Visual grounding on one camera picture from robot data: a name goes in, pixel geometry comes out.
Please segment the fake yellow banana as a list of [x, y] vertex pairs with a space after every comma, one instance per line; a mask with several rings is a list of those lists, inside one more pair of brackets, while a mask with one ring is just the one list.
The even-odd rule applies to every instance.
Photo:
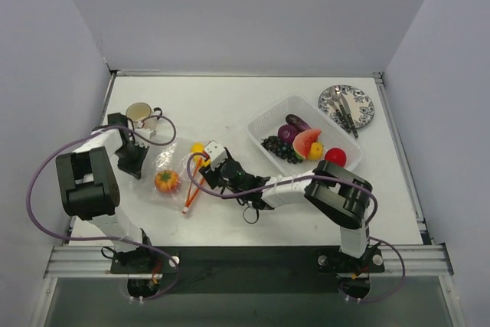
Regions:
[[[202, 154], [204, 154], [204, 144], [203, 143], [196, 142], [191, 147], [191, 154], [195, 154], [195, 153], [202, 153]], [[193, 159], [194, 159], [194, 162], [198, 165], [202, 161], [203, 157], [201, 155], [197, 155]]]

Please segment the purple fake onion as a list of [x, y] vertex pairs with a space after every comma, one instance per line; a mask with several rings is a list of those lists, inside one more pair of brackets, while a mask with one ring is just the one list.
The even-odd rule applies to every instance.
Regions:
[[292, 144], [298, 134], [298, 129], [290, 124], [280, 126], [277, 132], [280, 141], [287, 144]]

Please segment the fake purple eggplant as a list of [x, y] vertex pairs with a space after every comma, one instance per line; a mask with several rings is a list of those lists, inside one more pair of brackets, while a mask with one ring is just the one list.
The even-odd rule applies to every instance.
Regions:
[[298, 132], [303, 132], [311, 129], [311, 126], [305, 120], [295, 114], [288, 114], [286, 116], [286, 123], [294, 126]]

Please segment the fake watermelon slice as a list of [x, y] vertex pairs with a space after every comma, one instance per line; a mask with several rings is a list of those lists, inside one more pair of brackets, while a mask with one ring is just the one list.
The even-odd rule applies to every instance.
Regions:
[[299, 159], [305, 160], [307, 158], [311, 144], [317, 141], [321, 133], [320, 129], [308, 129], [295, 137], [292, 148]]

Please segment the fake red apple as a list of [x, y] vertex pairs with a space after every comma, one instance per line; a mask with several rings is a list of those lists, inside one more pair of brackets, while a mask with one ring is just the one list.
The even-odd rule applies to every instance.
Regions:
[[334, 147], [325, 153], [324, 160], [327, 162], [332, 162], [338, 166], [345, 167], [347, 163], [347, 155], [343, 149]]

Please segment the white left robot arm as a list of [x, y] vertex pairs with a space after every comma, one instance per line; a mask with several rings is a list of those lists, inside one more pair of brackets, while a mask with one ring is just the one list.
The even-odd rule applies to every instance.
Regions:
[[157, 256], [145, 231], [120, 207], [121, 194], [110, 159], [117, 168], [139, 180], [149, 148], [129, 133], [129, 119], [121, 113], [108, 117], [107, 130], [95, 129], [78, 149], [55, 159], [65, 212], [97, 227], [114, 244], [112, 260], [139, 274], [149, 273]]

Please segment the fake dark grape bunch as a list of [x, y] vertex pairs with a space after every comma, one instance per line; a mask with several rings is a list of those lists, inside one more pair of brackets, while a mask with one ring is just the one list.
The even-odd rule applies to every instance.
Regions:
[[267, 152], [272, 153], [279, 159], [286, 160], [289, 164], [302, 163], [302, 159], [297, 156], [292, 145], [283, 142], [278, 136], [268, 136], [262, 140], [261, 146]]

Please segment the white plastic basket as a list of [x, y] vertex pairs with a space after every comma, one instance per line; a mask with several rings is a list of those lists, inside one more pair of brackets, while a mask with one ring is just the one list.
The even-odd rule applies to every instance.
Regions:
[[272, 103], [246, 125], [252, 142], [282, 175], [299, 175], [323, 159], [354, 170], [363, 152], [334, 120], [300, 95]]

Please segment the fake yellow lemon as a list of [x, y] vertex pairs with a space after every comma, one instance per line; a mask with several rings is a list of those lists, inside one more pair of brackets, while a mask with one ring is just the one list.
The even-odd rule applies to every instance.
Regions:
[[307, 159], [310, 161], [318, 161], [323, 158], [324, 146], [320, 142], [314, 142], [310, 146]]

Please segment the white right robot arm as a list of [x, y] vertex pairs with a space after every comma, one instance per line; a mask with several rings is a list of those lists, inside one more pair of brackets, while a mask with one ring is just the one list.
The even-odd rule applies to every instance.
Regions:
[[209, 186], [204, 192], [235, 199], [256, 212], [290, 204], [312, 204], [339, 226], [341, 266], [355, 272], [366, 264], [368, 227], [377, 210], [368, 181], [325, 160], [300, 175], [252, 175], [215, 141], [209, 142], [198, 155], [202, 157], [199, 172]]

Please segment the clear zip bag orange seal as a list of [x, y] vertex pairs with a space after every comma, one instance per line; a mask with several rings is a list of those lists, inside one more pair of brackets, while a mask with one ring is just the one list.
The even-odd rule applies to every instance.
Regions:
[[[191, 147], [195, 143], [188, 139], [177, 138], [167, 146], [151, 146], [142, 167], [141, 179], [134, 179], [131, 184], [131, 189], [136, 196], [148, 204], [162, 206], [186, 215], [200, 191], [191, 179], [198, 179], [201, 185], [204, 184], [204, 179], [198, 174], [204, 158], [198, 165], [193, 159], [191, 171], [187, 172], [188, 159], [192, 155]], [[154, 177], [163, 170], [173, 170], [179, 175], [180, 186], [175, 192], [161, 193], [155, 188]]]

